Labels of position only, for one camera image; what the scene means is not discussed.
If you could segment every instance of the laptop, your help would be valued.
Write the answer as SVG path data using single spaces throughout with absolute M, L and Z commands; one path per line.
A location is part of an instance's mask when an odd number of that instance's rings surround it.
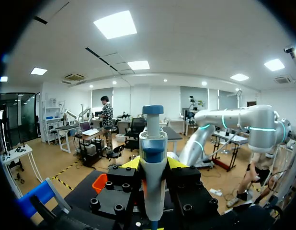
M 88 121 L 80 122 L 79 125 L 82 131 L 82 134 L 84 135 L 92 136 L 99 132 L 98 130 L 92 130 Z

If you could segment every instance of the white shelving unit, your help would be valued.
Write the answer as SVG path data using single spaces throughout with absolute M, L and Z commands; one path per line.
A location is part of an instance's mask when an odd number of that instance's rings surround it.
M 63 121 L 61 121 L 61 119 L 63 119 L 65 101 L 60 101 L 53 106 L 50 106 L 51 102 L 49 100 L 42 101 L 42 103 L 43 132 L 45 134 L 45 141 L 50 145 L 50 141 L 53 141 L 55 136 L 51 133 L 49 126 L 53 126 L 53 128 L 63 126 Z

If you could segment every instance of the square ceiling panel light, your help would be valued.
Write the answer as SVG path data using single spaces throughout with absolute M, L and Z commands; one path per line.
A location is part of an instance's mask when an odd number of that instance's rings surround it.
M 48 70 L 47 69 L 40 69 L 40 68 L 34 68 L 31 72 L 31 74 L 37 74 L 37 75 L 43 75 L 46 73 Z
M 8 76 L 0 77 L 0 82 L 7 82 L 7 81 L 8 81 Z
M 236 81 L 244 81 L 244 80 L 247 80 L 249 77 L 245 76 L 244 74 L 238 73 L 230 78 Z
M 266 66 L 271 71 L 284 69 L 284 65 L 279 59 L 268 61 L 264 64 L 264 66 Z
M 132 70 L 150 69 L 149 63 L 147 61 L 131 61 L 128 62 L 128 65 Z
M 94 21 L 107 39 L 137 34 L 130 11 L 115 13 Z

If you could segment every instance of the person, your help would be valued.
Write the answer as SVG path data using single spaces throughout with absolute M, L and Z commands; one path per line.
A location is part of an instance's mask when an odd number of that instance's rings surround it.
M 104 129 L 107 127 L 112 127 L 112 118 L 113 118 L 113 108 L 111 107 L 111 104 L 109 102 L 109 98 L 107 96 L 103 96 L 101 99 L 101 103 L 104 105 L 102 108 L 102 114 L 100 117 L 102 118 L 102 126 Z M 106 145 L 109 148 L 112 148 L 112 142 L 109 137 L 109 132 L 106 132 L 105 134 L 105 140 L 106 140 Z
M 279 154 L 275 155 L 275 151 L 277 150 L 277 147 L 274 146 L 270 153 L 256 153 L 254 152 L 252 154 L 252 158 L 250 161 L 250 164 L 247 167 L 245 176 L 243 180 L 241 181 L 239 185 L 239 189 L 237 191 L 237 196 L 227 202 L 227 207 L 234 206 L 239 200 L 247 201 L 247 193 L 245 192 L 248 184 L 250 182 L 253 183 L 260 183 L 261 186 L 263 186 L 266 178 L 270 174 L 270 167 L 273 164 L 274 157 L 275 163 L 273 167 L 273 173 L 277 171 L 278 165 L 279 165 Z M 265 196 L 269 194 L 271 191 L 270 188 L 273 188 L 276 186 L 276 176 L 272 176 L 268 183 L 268 186 L 264 189 L 264 191 L 261 193 L 261 195 L 255 200 L 255 204 L 258 204 Z

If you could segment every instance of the keyboard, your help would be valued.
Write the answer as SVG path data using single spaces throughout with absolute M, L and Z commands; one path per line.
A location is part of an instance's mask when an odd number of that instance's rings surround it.
M 98 130 L 90 129 L 90 130 L 87 130 L 87 131 L 83 132 L 82 134 L 87 135 L 87 136 L 92 136 L 92 135 L 94 135 L 94 134 L 96 134 L 98 132 L 99 132 Z

